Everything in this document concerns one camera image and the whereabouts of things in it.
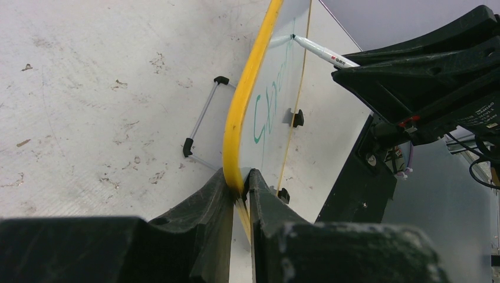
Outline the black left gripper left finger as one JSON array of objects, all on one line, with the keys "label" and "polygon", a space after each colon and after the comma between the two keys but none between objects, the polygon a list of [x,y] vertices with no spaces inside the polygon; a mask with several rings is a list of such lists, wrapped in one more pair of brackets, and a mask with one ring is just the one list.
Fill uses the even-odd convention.
[{"label": "black left gripper left finger", "polygon": [[228,282],[233,204],[222,171],[166,213],[1,221],[2,282]]}]

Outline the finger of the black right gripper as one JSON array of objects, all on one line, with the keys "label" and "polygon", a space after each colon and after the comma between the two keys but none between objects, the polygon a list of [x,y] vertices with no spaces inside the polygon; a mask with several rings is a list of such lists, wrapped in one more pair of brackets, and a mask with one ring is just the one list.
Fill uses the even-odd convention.
[{"label": "finger of the black right gripper", "polygon": [[499,16],[480,5],[426,35],[348,58],[356,66],[333,80],[385,121],[435,119],[499,90]]}]

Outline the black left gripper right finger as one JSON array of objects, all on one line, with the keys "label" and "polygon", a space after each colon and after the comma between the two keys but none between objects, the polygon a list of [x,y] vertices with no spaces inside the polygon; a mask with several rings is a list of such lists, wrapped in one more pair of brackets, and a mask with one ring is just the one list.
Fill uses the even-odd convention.
[{"label": "black left gripper right finger", "polygon": [[408,226],[310,223],[248,175],[254,282],[448,282],[429,238]]}]

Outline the yellow framed whiteboard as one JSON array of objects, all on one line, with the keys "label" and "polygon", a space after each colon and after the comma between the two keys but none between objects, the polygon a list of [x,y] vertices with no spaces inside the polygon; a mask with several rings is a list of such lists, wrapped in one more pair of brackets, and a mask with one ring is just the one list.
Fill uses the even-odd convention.
[{"label": "yellow framed whiteboard", "polygon": [[237,196],[249,171],[258,169],[313,222],[370,110],[332,80],[330,63],[292,35],[341,55],[359,51],[325,1],[272,1],[229,107],[222,168]]}]

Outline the white green whiteboard marker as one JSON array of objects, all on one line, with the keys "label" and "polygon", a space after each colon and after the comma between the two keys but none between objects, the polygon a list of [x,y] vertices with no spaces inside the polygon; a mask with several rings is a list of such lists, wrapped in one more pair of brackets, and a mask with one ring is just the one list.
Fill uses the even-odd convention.
[{"label": "white green whiteboard marker", "polygon": [[345,68],[354,68],[360,66],[358,63],[355,63],[354,61],[349,60],[348,58],[340,54],[337,54],[336,52],[329,50],[328,48],[323,47],[309,40],[308,38],[301,37],[295,34],[292,34],[291,37],[305,50],[315,54],[322,60],[332,64],[336,70],[341,70]]}]

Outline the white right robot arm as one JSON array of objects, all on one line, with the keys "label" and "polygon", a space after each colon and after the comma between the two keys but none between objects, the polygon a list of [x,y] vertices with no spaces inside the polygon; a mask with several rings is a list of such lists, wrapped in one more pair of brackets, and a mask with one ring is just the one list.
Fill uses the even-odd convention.
[{"label": "white right robot arm", "polygon": [[499,15],[480,5],[418,38],[352,53],[332,79],[380,118],[377,149],[433,143],[462,127],[481,162],[499,163]]}]

